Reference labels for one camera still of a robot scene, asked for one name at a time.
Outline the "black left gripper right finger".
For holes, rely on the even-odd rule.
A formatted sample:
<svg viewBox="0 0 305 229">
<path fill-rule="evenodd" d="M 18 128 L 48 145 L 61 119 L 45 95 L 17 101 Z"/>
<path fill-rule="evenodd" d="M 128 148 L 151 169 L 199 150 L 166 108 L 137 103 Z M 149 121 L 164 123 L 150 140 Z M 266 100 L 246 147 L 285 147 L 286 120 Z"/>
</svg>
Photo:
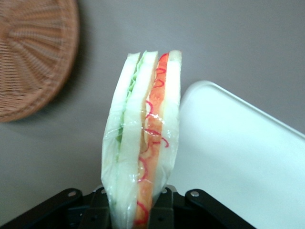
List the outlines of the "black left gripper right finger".
<svg viewBox="0 0 305 229">
<path fill-rule="evenodd" d="M 172 185 L 167 185 L 150 211 L 148 229 L 183 229 L 185 199 Z"/>
</svg>

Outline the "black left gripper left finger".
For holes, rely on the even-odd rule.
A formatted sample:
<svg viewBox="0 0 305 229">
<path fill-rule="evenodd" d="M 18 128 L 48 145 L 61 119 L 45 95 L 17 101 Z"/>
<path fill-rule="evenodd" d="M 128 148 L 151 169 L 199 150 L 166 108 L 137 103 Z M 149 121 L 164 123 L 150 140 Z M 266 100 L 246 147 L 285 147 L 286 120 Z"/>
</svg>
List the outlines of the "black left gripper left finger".
<svg viewBox="0 0 305 229">
<path fill-rule="evenodd" d="M 70 229 L 111 229 L 111 214 L 104 187 L 81 198 L 80 203 L 68 209 Z"/>
</svg>

